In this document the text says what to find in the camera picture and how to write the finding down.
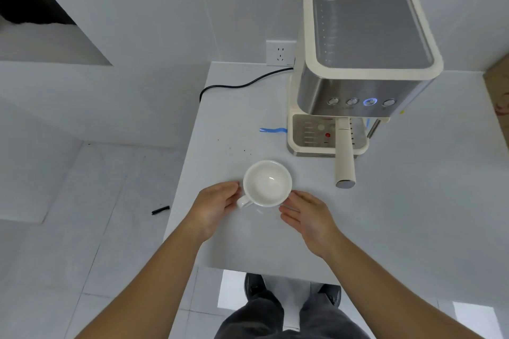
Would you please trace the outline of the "black right shoe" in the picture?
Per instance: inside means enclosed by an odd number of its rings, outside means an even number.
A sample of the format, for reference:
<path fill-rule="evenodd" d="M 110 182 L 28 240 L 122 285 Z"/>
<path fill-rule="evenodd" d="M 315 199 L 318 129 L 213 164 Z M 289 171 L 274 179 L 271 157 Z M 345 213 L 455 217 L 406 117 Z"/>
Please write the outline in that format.
<path fill-rule="evenodd" d="M 341 286 L 338 284 L 322 284 L 318 294 L 325 295 L 330 303 L 338 308 L 341 301 Z"/>

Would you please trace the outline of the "person's right forearm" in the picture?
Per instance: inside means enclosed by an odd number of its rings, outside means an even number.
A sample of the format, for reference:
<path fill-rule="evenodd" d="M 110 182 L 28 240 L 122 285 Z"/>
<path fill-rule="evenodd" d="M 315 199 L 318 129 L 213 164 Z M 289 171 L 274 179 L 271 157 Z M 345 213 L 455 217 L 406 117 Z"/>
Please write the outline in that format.
<path fill-rule="evenodd" d="M 483 339 L 414 294 L 343 234 L 315 250 L 377 339 Z"/>

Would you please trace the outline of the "person's left forearm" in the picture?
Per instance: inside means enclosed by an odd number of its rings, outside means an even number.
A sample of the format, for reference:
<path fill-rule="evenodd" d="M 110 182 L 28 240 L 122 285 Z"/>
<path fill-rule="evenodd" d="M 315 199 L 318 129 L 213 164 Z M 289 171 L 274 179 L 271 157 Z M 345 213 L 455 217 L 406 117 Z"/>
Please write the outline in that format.
<path fill-rule="evenodd" d="M 169 339 L 198 251 L 212 234 L 181 223 L 75 339 Z"/>

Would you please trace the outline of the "black shoe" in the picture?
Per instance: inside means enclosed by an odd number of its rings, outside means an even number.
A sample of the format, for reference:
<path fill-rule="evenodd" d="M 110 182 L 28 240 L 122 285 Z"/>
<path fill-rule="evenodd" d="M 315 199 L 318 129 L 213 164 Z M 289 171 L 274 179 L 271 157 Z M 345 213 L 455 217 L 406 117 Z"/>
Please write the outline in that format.
<path fill-rule="evenodd" d="M 266 283 L 261 274 L 247 272 L 244 278 L 244 293 L 248 302 L 267 291 Z"/>
<path fill-rule="evenodd" d="M 330 303 L 338 308 L 341 301 L 341 286 L 338 284 L 322 284 L 318 294 L 325 295 Z"/>

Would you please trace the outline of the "cream espresso machine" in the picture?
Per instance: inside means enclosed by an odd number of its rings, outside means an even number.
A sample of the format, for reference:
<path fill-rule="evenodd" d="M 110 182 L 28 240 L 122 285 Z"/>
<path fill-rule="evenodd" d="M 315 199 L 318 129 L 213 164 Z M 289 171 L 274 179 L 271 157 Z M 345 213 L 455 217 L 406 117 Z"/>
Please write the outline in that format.
<path fill-rule="evenodd" d="M 404 111 L 443 71 L 419 0 L 302 0 L 287 89 L 287 145 L 334 157 L 335 119 L 350 118 L 353 156 L 369 146 L 366 120 Z"/>

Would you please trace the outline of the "person's right hand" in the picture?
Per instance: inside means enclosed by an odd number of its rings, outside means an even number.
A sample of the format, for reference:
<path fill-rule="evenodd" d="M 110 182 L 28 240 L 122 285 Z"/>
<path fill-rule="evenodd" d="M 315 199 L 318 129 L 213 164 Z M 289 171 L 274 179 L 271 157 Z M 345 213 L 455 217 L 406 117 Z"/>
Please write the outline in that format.
<path fill-rule="evenodd" d="M 293 190 L 279 208 L 292 208 L 301 213 L 302 227 L 295 230 L 313 254 L 328 261 L 342 236 L 328 206 L 310 193 Z"/>

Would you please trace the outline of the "white ceramic cup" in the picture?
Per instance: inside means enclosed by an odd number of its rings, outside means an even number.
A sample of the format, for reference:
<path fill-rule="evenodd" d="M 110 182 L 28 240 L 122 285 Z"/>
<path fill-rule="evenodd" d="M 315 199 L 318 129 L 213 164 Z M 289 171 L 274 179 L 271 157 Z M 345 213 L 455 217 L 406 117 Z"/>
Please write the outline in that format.
<path fill-rule="evenodd" d="M 292 176 L 284 165 L 272 160 L 256 162 L 243 177 L 243 196 L 237 200 L 237 207 L 278 207 L 288 198 L 292 186 Z"/>

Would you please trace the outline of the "person's left hand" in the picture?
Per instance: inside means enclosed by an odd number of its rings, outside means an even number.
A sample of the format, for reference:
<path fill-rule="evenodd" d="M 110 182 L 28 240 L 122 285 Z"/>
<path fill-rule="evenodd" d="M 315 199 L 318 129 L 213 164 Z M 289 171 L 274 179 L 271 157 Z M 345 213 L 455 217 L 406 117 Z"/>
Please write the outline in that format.
<path fill-rule="evenodd" d="M 220 182 L 202 189 L 185 218 L 186 223 L 201 242 L 208 240 L 226 216 L 222 214 L 222 198 L 241 195 L 242 188 L 238 181 Z"/>

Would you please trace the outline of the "brown cardboard box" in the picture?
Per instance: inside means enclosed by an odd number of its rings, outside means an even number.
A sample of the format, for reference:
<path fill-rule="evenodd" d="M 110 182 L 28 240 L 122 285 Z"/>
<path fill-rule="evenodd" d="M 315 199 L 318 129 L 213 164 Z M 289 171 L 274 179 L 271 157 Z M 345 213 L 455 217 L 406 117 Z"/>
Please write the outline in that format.
<path fill-rule="evenodd" d="M 483 79 L 509 150 L 509 52 L 485 71 Z"/>

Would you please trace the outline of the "white wall socket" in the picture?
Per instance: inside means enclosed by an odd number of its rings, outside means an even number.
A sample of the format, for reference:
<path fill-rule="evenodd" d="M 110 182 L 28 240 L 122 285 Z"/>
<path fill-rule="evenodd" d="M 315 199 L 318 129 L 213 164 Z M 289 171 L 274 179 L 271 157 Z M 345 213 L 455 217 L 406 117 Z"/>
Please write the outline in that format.
<path fill-rule="evenodd" d="M 294 67 L 296 40 L 266 40 L 266 65 Z"/>

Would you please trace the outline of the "black left shoe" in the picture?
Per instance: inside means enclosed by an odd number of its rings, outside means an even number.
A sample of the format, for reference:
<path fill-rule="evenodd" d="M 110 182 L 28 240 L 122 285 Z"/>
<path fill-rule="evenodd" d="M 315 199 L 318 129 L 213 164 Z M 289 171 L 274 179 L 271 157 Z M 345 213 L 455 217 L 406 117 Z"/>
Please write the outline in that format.
<path fill-rule="evenodd" d="M 266 283 L 261 274 L 247 272 L 244 278 L 244 293 L 248 302 L 267 291 Z"/>

